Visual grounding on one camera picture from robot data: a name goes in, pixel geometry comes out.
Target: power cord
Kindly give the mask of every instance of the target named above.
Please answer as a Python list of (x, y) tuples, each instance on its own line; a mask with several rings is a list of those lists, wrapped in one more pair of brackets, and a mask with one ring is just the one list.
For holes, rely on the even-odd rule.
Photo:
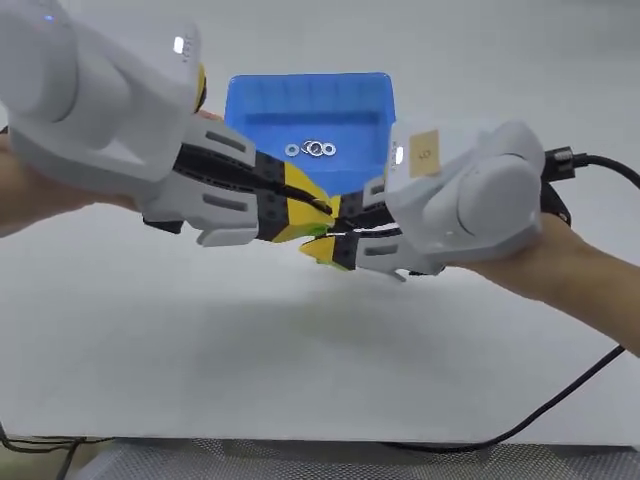
[[(586, 153), (574, 154), (570, 147), (558, 148), (555, 150), (549, 150), (546, 153), (546, 162), (544, 172), (542, 173), (543, 182), (557, 182), (561, 180), (567, 180), (570, 178), (575, 178), (576, 169), (584, 168), (591, 165), (596, 165), (603, 168), (608, 168), (616, 173), (619, 173), (631, 183), (633, 183), (638, 189), (640, 189), (640, 174), (629, 168), (623, 163), (620, 163), (616, 160), (613, 160), (608, 157), (603, 157), (600, 155), (589, 155)], [(529, 425), (535, 422), (542, 415), (547, 413), (553, 407), (558, 405), (564, 399), (566, 399), (573, 392), (578, 390), (582, 385), (587, 383), (591, 378), (593, 378), (598, 372), (600, 372), (604, 367), (613, 362), (616, 358), (622, 355), (625, 352), (625, 348), (621, 345), (618, 345), (616, 348), (607, 353), (604, 357), (602, 357), (598, 362), (596, 362), (589, 370), (580, 375), (576, 380), (574, 380), (567, 388), (558, 393), (555, 397), (549, 400), (547, 403), (542, 405), (536, 411), (534, 411), (531, 415), (525, 418), (522, 422), (517, 424), (511, 430), (504, 432), (497, 437), (494, 437), (489, 440), (485, 440), (483, 442), (475, 442), (475, 443), (467, 443), (463, 445), (454, 445), (454, 446), (435, 446), (435, 445), (424, 445), (424, 444), (415, 444), (415, 443), (396, 443), (396, 442), (383, 442), (382, 444), (391, 447), (397, 450), (404, 450), (410, 452), (419, 452), (419, 453), (431, 453), (431, 454), (460, 454), (460, 453), (470, 453), (476, 452), (479, 450), (485, 450), (490, 447), (494, 447), (505, 440), (509, 440), (510, 438), (516, 436), (524, 429), (526, 429)]]
[(525, 418), (518, 425), (513, 427), (511, 430), (508, 430), (503, 434), (498, 435), (497, 437), (494, 437), (490, 440), (485, 440), (483, 442), (477, 442), (477, 443), (467, 443), (464, 445), (455, 445), (451, 447), (438, 447), (438, 446), (427, 446), (427, 445), (420, 445), (420, 444), (391, 443), (391, 442), (384, 442), (383, 445), (387, 447), (399, 449), (399, 450), (408, 450), (411, 452), (438, 453), (438, 454), (470, 453), (470, 452), (476, 452), (478, 450), (485, 450), (487, 448), (494, 447), (499, 443), (502, 443), (505, 440), (508, 440), (514, 437), (515, 435), (517, 435), (518, 433), (522, 432), (525, 428), (527, 428), (529, 425), (535, 422), (538, 418), (540, 418), (542, 415), (547, 413), (553, 407), (558, 405), (561, 401), (563, 401), (565, 398), (567, 398), (569, 395), (575, 392), (582, 385), (587, 383), (600, 370), (602, 370), (604, 367), (609, 365), (611, 362), (613, 362), (616, 358), (618, 358), (624, 352), (625, 352), (625, 349), (623, 347), (617, 346), (616, 348), (611, 350), (609, 353), (607, 353), (604, 357), (602, 357), (589, 370), (587, 370), (582, 375), (580, 375), (576, 380), (574, 380), (571, 383), (571, 385), (569, 385), (567, 388), (562, 390), (559, 394), (557, 394), (547, 403), (545, 403), (540, 408), (538, 408), (535, 412), (533, 412), (531, 415)]
[(66, 450), (67, 455), (56, 475), (56, 480), (65, 480), (71, 468), (73, 457), (81, 445), (95, 445), (98, 443), (108, 442), (112, 438), (100, 438), (89, 440), (84, 437), (67, 438), (67, 437), (42, 437), (37, 439), (11, 439), (6, 434), (2, 422), (0, 422), (0, 444), (10, 452), (26, 453), (26, 454), (47, 454)]

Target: floor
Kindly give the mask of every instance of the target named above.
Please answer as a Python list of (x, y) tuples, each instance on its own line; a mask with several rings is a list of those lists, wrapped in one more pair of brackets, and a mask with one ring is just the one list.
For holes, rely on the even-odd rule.
[[(71, 471), (88, 464), (102, 448), (101, 445), (82, 446), (76, 452)], [(25, 455), (0, 447), (0, 480), (55, 480), (66, 452)]]

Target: led light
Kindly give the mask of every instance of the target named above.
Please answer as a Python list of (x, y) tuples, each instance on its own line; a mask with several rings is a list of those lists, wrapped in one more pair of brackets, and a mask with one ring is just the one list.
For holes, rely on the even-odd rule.
[(400, 165), (404, 160), (404, 148), (398, 147), (396, 148), (396, 165)]
[(184, 38), (176, 37), (173, 41), (173, 51), (178, 55), (182, 55), (182, 52), (184, 51)]

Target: human arm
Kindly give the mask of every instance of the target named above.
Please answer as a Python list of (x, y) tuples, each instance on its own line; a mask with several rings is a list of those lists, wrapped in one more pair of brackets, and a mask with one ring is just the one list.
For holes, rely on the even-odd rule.
[[(204, 110), (198, 115), (222, 120)], [(18, 160), (9, 147), (9, 136), (0, 134), (0, 237), (40, 220), (94, 204), (135, 209), (133, 200), (128, 197), (72, 188), (40, 175)]]
[(589, 245), (555, 215), (542, 220), (536, 245), (464, 267), (571, 315), (640, 356), (640, 267)]

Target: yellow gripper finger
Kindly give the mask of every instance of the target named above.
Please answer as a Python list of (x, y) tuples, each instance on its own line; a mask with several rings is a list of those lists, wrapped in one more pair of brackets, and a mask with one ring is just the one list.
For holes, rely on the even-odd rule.
[[(329, 205), (326, 192), (296, 166), (288, 162), (271, 162), (269, 168), (271, 178), (280, 178), (282, 183), (308, 193), (319, 204)], [(282, 243), (300, 237), (321, 236), (335, 224), (332, 213), (325, 213), (309, 203), (269, 192), (257, 196), (260, 240)]]
[(300, 252), (343, 271), (356, 269), (359, 235), (347, 234), (316, 238), (300, 246)]

